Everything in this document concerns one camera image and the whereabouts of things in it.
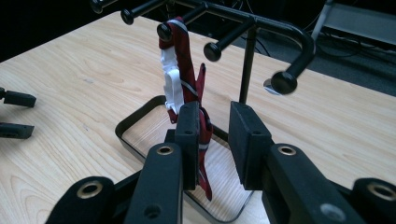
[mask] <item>silver metal piece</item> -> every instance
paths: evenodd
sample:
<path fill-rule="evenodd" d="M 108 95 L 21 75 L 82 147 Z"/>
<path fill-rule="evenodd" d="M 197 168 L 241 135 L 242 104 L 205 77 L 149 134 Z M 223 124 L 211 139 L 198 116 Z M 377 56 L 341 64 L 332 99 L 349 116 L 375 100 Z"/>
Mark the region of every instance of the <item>silver metal piece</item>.
<path fill-rule="evenodd" d="M 93 180 L 83 184 L 77 191 L 77 196 L 81 199 L 89 199 L 98 195 L 103 189 L 103 185 L 97 181 Z"/>
<path fill-rule="evenodd" d="M 294 156 L 297 154 L 297 151 L 292 147 L 279 147 L 277 150 L 286 156 Z"/>
<path fill-rule="evenodd" d="M 267 80 L 264 81 L 263 86 L 266 91 L 273 95 L 281 95 L 279 92 L 275 91 L 271 85 L 271 78 L 268 78 Z"/>
<path fill-rule="evenodd" d="M 160 147 L 157 149 L 157 153 L 163 156 L 172 154 L 174 152 L 172 147 Z"/>
<path fill-rule="evenodd" d="M 390 202 L 396 201 L 396 192 L 388 188 L 387 186 L 373 182 L 367 186 L 367 189 L 370 190 L 370 192 L 372 192 L 378 198 Z"/>

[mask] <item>black plastic knob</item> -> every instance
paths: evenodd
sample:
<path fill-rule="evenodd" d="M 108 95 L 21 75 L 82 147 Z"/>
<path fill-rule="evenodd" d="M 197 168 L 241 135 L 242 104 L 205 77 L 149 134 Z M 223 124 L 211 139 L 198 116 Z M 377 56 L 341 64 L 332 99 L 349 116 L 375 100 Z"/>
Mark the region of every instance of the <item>black plastic knob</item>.
<path fill-rule="evenodd" d="M 172 30 L 167 23 L 161 23 L 157 26 L 157 34 L 164 42 L 168 42 L 172 39 Z"/>
<path fill-rule="evenodd" d="M 207 43 L 204 47 L 204 55 L 210 62 L 216 62 L 221 58 L 221 49 L 215 43 Z"/>
<path fill-rule="evenodd" d="M 297 89 L 297 79 L 287 72 L 278 72 L 271 78 L 271 86 L 280 94 L 290 94 Z"/>
<path fill-rule="evenodd" d="M 100 0 L 90 0 L 90 5 L 91 5 L 92 10 L 95 13 L 101 14 L 103 12 L 102 1 L 100 1 Z"/>
<path fill-rule="evenodd" d="M 134 23 L 134 13 L 131 10 L 123 9 L 121 11 L 122 20 L 128 24 L 132 25 Z"/>

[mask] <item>black horizontal rod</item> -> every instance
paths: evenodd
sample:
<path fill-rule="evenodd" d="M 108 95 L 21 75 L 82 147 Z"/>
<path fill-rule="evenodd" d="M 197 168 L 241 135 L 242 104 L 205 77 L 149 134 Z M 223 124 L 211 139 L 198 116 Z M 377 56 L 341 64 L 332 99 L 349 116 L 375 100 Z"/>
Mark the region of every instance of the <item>black horizontal rod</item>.
<path fill-rule="evenodd" d="M 182 16 L 184 23 L 187 25 L 200 16 L 202 16 L 207 10 L 207 4 L 203 2 L 201 5 L 195 9 L 189 11 L 186 15 Z M 166 22 L 161 23 L 157 27 L 157 34 L 162 41 L 168 42 L 172 39 L 172 30 Z"/>
<path fill-rule="evenodd" d="M 186 15 L 182 16 L 183 21 L 186 25 L 188 25 L 193 21 L 195 21 L 200 16 L 202 16 L 204 13 L 206 13 L 206 11 L 207 11 L 207 4 L 203 2 L 198 7 L 189 11 L 188 13 L 186 13 Z"/>
<path fill-rule="evenodd" d="M 200 1 L 197 0 L 175 0 L 175 2 L 185 7 L 196 7 L 197 5 L 202 4 Z M 286 70 L 286 72 L 293 75 L 294 78 L 297 78 L 305 70 L 305 68 L 312 61 L 315 55 L 315 44 L 312 37 L 303 30 L 291 24 L 283 23 L 280 21 L 273 21 L 233 8 L 219 6 L 213 3 L 205 2 L 205 4 L 207 5 L 207 13 L 239 22 L 243 22 L 249 18 L 252 18 L 255 21 L 255 25 L 257 28 L 261 28 L 277 35 L 283 35 L 296 42 L 302 49 L 302 52 Z"/>
<path fill-rule="evenodd" d="M 104 7 L 107 7 L 117 1 L 119 0 L 90 0 L 90 5 L 94 12 L 100 14 Z"/>
<path fill-rule="evenodd" d="M 216 62 L 221 57 L 221 52 L 226 49 L 236 38 L 246 32 L 248 29 L 254 26 L 254 20 L 249 18 L 242 24 L 231 30 L 226 36 L 224 36 L 218 43 L 207 43 L 204 47 L 204 54 L 211 62 Z"/>
<path fill-rule="evenodd" d="M 123 9 L 121 11 L 122 20 L 128 25 L 132 25 L 134 23 L 134 18 L 146 14 L 157 7 L 160 7 L 167 1 L 168 0 L 151 0 L 134 9 Z"/>

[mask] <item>red object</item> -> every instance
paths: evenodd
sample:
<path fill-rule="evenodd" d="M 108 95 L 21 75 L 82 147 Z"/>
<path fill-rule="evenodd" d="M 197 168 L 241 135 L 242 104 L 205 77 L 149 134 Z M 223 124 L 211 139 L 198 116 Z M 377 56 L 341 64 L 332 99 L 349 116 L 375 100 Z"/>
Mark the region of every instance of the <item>red object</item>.
<path fill-rule="evenodd" d="M 200 105 L 200 139 L 199 139 L 199 185 L 205 191 L 206 198 L 212 200 L 212 189 L 205 170 L 205 154 L 213 133 L 213 126 L 206 110 L 202 107 L 202 96 L 205 86 L 205 64 L 202 63 L 197 80 L 195 81 L 194 69 L 191 61 L 190 40 L 188 30 L 180 17 L 167 22 L 172 30 L 172 39 L 164 42 L 160 39 L 160 49 L 175 48 L 177 67 L 180 73 L 181 87 L 184 103 L 198 101 Z M 177 113 L 168 110 L 172 123 L 177 122 Z"/>

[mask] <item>table surface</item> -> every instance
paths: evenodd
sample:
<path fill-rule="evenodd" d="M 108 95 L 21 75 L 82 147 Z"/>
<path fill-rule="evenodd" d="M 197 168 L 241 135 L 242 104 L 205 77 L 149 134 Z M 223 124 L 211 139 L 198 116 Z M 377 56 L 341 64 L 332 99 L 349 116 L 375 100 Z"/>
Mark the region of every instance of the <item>table surface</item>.
<path fill-rule="evenodd" d="M 43 223 L 75 182 L 91 175 L 115 183 L 142 168 L 115 135 L 116 125 L 163 94 L 158 22 L 119 13 L 0 63 L 0 86 L 33 94 L 34 108 L 1 105 L 2 122 L 35 125 L 26 140 L 0 139 L 0 220 Z M 244 50 L 228 47 L 209 62 L 209 38 L 191 34 L 195 71 L 206 63 L 203 104 L 228 130 L 239 97 Z M 255 55 L 247 104 L 277 143 L 302 149 L 330 180 L 351 188 L 360 177 L 396 184 L 396 98 L 305 70 L 297 91 L 275 96 L 265 79 L 287 64 Z M 184 223 L 208 221 L 184 203 Z M 238 223 L 268 222 L 255 192 Z"/>

